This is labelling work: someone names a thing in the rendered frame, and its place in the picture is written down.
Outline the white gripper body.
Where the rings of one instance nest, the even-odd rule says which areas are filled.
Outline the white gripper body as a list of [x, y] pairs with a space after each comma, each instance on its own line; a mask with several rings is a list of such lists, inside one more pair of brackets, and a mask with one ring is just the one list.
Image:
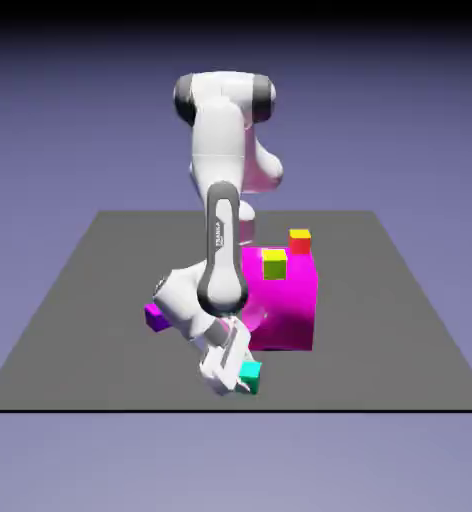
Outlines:
[[236, 390], [244, 361], [255, 361], [249, 344], [251, 333], [242, 322], [214, 322], [199, 338], [199, 370], [219, 395]]

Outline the small teal cube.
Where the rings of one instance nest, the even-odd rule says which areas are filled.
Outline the small teal cube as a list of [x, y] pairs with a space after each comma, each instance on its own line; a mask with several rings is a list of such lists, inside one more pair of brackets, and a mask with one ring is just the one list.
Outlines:
[[260, 386], [261, 362], [244, 361], [242, 363], [239, 379], [244, 381], [251, 389], [251, 394], [257, 394]]

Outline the small purple cube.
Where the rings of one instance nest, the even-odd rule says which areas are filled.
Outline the small purple cube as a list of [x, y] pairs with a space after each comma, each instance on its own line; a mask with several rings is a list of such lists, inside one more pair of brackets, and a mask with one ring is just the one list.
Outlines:
[[170, 327], [170, 323], [163, 312], [154, 304], [149, 303], [144, 307], [145, 321], [155, 333], [161, 332]]

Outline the small yellow cube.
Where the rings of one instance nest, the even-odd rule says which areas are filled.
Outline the small yellow cube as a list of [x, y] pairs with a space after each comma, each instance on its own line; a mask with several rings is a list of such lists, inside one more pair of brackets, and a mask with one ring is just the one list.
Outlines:
[[283, 248], [261, 250], [262, 278], [264, 280], [285, 280], [287, 278], [287, 253]]

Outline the small red cube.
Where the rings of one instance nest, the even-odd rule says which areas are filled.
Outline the small red cube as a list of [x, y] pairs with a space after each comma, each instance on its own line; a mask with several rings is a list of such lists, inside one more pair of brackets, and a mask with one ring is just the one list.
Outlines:
[[292, 255], [307, 255], [311, 252], [311, 233], [308, 229], [289, 230], [289, 250]]

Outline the large magenta box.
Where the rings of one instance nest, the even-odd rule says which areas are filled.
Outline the large magenta box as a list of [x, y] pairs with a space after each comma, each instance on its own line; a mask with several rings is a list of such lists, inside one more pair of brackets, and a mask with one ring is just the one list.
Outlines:
[[252, 351], [310, 351], [318, 296], [318, 273], [313, 255], [295, 254], [288, 247], [272, 249], [282, 259], [278, 274], [283, 279], [266, 279], [270, 267], [263, 260], [264, 248], [242, 249], [248, 300], [242, 320], [251, 332]]

